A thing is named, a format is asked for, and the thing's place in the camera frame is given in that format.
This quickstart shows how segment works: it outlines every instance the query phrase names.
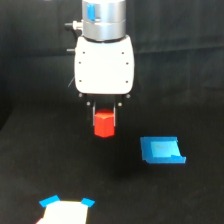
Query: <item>red cube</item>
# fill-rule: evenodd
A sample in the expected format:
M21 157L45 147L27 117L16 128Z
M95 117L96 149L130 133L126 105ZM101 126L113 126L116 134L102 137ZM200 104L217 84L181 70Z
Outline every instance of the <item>red cube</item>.
M114 136L114 112L102 109L95 114L95 135L102 138Z

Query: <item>white robot housing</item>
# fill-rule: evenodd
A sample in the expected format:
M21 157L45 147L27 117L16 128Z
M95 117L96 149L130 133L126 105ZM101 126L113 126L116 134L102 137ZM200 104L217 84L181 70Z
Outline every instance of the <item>white robot housing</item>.
M75 49L75 83L83 94L128 94L134 82L134 53L126 35L125 0L82 0L82 30Z

